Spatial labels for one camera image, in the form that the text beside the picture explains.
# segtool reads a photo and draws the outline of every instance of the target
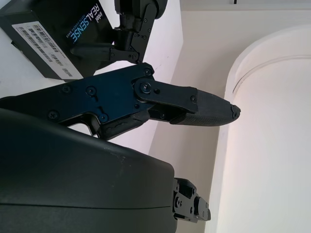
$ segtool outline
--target white wall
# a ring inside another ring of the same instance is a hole
[[[311,0],[180,0],[181,9],[183,11],[193,10],[211,10],[211,9],[232,9],[239,10],[242,8],[298,8],[310,7]]]
[[[172,84],[190,85],[223,97],[230,68],[254,41],[275,31],[311,23],[308,10],[182,12],[184,46]],[[177,177],[191,180],[198,193],[210,199],[212,221],[206,232],[216,232],[222,172],[213,174],[218,128],[172,126],[159,123],[150,155],[170,162]],[[224,159],[216,158],[215,166]],[[211,191],[211,183],[219,184]],[[203,232],[204,224],[179,222],[178,233]]]
[[[311,26],[275,33],[230,71],[225,95],[243,114],[227,131],[219,233],[311,230],[310,39]]]

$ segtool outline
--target screw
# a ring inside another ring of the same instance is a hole
[[[196,96],[191,96],[191,102],[196,103]]]
[[[157,89],[157,88],[156,88],[156,89],[154,89],[154,93],[155,93],[155,94],[157,94],[157,95],[158,95],[158,94],[160,94],[160,92],[161,92],[161,91],[160,91],[160,89]]]
[[[62,86],[62,92],[66,93],[66,94],[70,93],[71,92],[71,87],[68,86],[68,85],[63,85]]]
[[[56,120],[56,119],[58,119],[58,117],[59,117],[59,113],[57,111],[55,111],[55,110],[49,111],[48,118],[50,120]]]
[[[179,197],[177,197],[176,199],[175,199],[175,207],[176,208],[179,208],[181,205],[180,205],[180,198]]]
[[[101,123],[107,122],[107,121],[108,121],[108,115],[105,114],[105,113],[101,114],[101,115],[99,116],[99,121],[100,121]]]
[[[145,72],[145,75],[147,76],[152,75],[152,71],[149,68],[145,68],[144,72]]]
[[[93,86],[89,86],[89,87],[87,87],[87,89],[86,89],[86,93],[87,93],[89,96],[95,96],[95,95],[96,95],[96,88],[93,87]]]
[[[141,83],[140,89],[143,93],[149,94],[151,91],[151,85],[149,83]]]

